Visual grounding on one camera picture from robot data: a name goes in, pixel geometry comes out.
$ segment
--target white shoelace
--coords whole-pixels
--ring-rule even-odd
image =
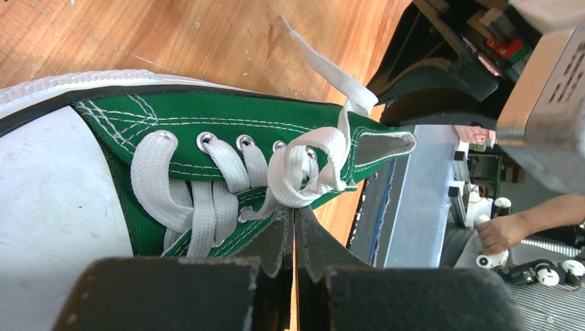
[[[148,134],[136,147],[130,178],[134,194],[144,210],[167,227],[165,250],[191,229],[187,256],[206,257],[214,245],[221,245],[232,234],[238,220],[265,219],[279,204],[302,208],[327,192],[347,188],[348,184],[341,180],[341,169],[351,147],[348,113],[368,116],[377,98],[339,66],[313,50],[290,28],[284,17],[282,19],[293,40],[301,46],[309,65],[348,97],[339,113],[337,127],[317,128],[302,134],[285,148],[275,149],[268,165],[251,137],[239,146],[244,157],[242,161],[230,144],[209,132],[202,132],[198,145],[219,168],[225,183],[191,181],[192,194],[186,182],[168,177],[171,157],[179,145],[176,136],[164,130]],[[311,153],[307,153],[307,146],[327,154],[327,164],[321,171]],[[305,179],[308,179],[307,185],[301,189]],[[262,207],[258,211],[244,208],[239,212],[236,194],[264,186],[266,198]]]

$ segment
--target wooden table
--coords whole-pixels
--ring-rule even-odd
[[[0,88],[87,70],[143,68],[298,99],[345,97],[304,62],[283,14],[367,83],[409,0],[5,0]],[[373,115],[379,117],[379,110]],[[342,243],[359,193],[317,211]]]

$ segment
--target metal eyelet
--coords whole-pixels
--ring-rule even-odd
[[[226,242],[226,240],[222,240],[221,243],[215,243],[215,240],[213,241],[213,243],[211,244],[211,248],[218,248],[219,246],[223,245],[224,242]]]
[[[310,147],[307,147],[307,155],[308,155],[308,156],[309,156],[311,159],[313,159],[313,160],[315,160],[315,161],[317,160],[317,152],[315,152],[315,150],[313,150],[313,149],[312,149],[312,148],[310,148]]]
[[[247,134],[241,134],[236,138],[236,147],[238,151],[241,152],[244,146],[256,146],[256,141],[252,139],[252,137],[248,136]]]
[[[248,210],[252,210],[252,206],[251,205],[245,205],[242,209],[239,210],[239,215],[238,215],[238,223],[240,224],[244,224],[245,222],[247,222],[247,219],[242,219],[241,215]]]
[[[282,140],[276,140],[272,145],[272,152],[276,152],[277,149],[286,147],[286,143]]]
[[[213,134],[211,132],[201,132],[200,134],[197,135],[197,147],[203,153],[209,154],[209,153],[207,153],[207,149],[205,148],[205,144],[209,143],[213,139],[217,139],[215,134]]]

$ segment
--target human hand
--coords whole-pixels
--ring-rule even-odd
[[[518,214],[496,217],[477,226],[479,238],[484,243],[480,254],[498,254],[516,246],[530,232],[526,222]]]

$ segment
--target canvas sneaker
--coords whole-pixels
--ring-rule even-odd
[[[279,205],[316,208],[413,150],[367,117],[372,93],[290,35],[344,106],[146,70],[0,90],[3,330],[50,328],[97,259],[229,256]]]

